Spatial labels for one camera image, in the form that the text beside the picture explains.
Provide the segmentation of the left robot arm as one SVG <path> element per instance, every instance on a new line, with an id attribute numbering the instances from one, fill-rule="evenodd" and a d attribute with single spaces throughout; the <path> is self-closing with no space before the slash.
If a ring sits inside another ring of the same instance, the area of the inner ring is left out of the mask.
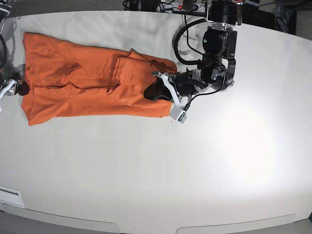
<path id="1" fill-rule="evenodd" d="M 176 75 L 152 72 L 156 81 L 144 91 L 145 99 L 171 101 L 187 111 L 196 97 L 208 95 L 208 88 L 218 93 L 233 85 L 237 39 L 233 28 L 242 24 L 242 4 L 234 0 L 210 0 L 205 7 L 206 18 L 186 22 L 173 38 L 173 50 L 178 61 L 197 68 Z M 183 59 L 178 50 L 181 36 L 187 34 L 190 27 L 205 22 L 209 26 L 202 39 L 202 58 Z"/>

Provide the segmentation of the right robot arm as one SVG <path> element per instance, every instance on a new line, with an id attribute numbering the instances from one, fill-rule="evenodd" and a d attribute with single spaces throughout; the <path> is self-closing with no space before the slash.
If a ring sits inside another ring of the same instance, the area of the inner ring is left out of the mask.
<path id="1" fill-rule="evenodd" d="M 1 0 L 0 1 L 0 51 L 3 56 L 0 57 L 0 98 L 5 96 L 25 96 L 29 93 L 28 84 L 22 79 L 19 72 L 7 74 L 3 71 L 8 61 L 8 49 L 2 31 L 6 20 L 8 19 L 15 0 Z"/>

